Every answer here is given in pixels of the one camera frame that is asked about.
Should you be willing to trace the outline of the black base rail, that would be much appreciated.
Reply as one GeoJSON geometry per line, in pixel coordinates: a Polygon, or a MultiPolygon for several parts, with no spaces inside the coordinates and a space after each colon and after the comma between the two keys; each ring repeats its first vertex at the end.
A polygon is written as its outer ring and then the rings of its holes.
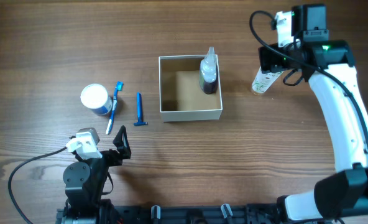
{"type": "Polygon", "coordinates": [[[207,223],[277,223],[273,204],[228,204],[210,207],[116,206],[112,211],[118,223],[189,223],[190,218],[203,215],[207,223]]]}

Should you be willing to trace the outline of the white floral squeeze tube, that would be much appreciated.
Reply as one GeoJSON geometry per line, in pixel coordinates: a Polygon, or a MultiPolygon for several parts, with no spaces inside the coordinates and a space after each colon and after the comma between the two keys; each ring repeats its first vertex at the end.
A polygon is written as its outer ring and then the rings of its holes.
{"type": "Polygon", "coordinates": [[[263,72],[261,68],[257,72],[252,83],[252,91],[256,95],[264,94],[283,72],[263,72]]]}

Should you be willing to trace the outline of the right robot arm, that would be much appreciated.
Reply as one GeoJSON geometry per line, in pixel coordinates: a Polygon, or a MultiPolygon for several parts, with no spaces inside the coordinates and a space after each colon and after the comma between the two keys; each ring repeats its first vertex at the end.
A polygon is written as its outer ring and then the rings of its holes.
{"type": "Polygon", "coordinates": [[[368,114],[355,60],[344,40],[262,44],[262,71],[301,70],[321,106],[334,150],[335,174],[305,193],[277,200],[277,221],[302,223],[368,215],[368,114]]]}

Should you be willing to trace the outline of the open beige cardboard box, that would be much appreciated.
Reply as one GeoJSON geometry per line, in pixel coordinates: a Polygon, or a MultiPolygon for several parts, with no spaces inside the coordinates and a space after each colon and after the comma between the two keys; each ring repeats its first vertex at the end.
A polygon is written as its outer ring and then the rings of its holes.
{"type": "Polygon", "coordinates": [[[219,119],[223,111],[221,82],[216,92],[204,93],[199,84],[204,55],[159,57],[160,115],[164,122],[219,119]]]}

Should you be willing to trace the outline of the blue white toothbrush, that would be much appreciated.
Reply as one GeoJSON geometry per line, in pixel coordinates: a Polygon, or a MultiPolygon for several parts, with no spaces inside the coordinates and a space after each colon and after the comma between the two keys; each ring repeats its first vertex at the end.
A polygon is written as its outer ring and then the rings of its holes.
{"type": "Polygon", "coordinates": [[[123,86],[124,86],[123,82],[117,82],[116,87],[114,89],[113,107],[112,107],[112,110],[111,110],[110,118],[109,118],[107,129],[106,129],[106,134],[107,135],[109,135],[111,133],[112,128],[113,128],[114,115],[115,115],[115,111],[116,111],[116,107],[117,107],[117,94],[118,94],[119,91],[122,90],[123,86]]]}

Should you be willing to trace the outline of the blue disposable razor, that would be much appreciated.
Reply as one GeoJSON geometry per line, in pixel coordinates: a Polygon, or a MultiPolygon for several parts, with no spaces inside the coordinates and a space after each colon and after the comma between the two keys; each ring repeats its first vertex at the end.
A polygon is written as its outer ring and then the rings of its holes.
{"type": "Polygon", "coordinates": [[[136,103],[137,103],[137,122],[134,123],[134,126],[148,125],[148,122],[145,122],[143,120],[142,95],[140,92],[137,92],[136,94],[136,103]]]}

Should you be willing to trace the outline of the clear capped dark bottle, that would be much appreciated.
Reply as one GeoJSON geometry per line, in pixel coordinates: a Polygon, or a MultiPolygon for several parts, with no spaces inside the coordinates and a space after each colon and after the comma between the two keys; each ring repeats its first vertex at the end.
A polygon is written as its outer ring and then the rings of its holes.
{"type": "Polygon", "coordinates": [[[205,94],[212,94],[216,91],[217,83],[217,60],[214,47],[210,47],[205,58],[200,63],[200,88],[205,94]]]}

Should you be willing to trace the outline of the white lidded blue jar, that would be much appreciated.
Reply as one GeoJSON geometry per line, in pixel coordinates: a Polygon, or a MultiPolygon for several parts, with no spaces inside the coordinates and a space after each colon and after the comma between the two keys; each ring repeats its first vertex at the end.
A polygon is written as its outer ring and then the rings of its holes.
{"type": "Polygon", "coordinates": [[[97,83],[84,87],[80,100],[85,107],[99,116],[108,114],[113,108],[113,101],[107,89],[97,83]]]}

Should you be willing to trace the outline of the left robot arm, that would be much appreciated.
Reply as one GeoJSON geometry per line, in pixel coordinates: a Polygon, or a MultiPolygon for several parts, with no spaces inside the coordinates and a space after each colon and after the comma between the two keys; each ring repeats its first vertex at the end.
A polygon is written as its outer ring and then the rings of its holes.
{"type": "Polygon", "coordinates": [[[109,168],[131,158],[126,127],[121,126],[116,134],[115,149],[100,151],[99,141],[95,128],[83,128],[66,144],[77,161],[63,173],[67,201],[64,209],[57,211],[57,223],[124,223],[111,200],[101,197],[108,194],[104,191],[106,181],[112,180],[109,168]]]}

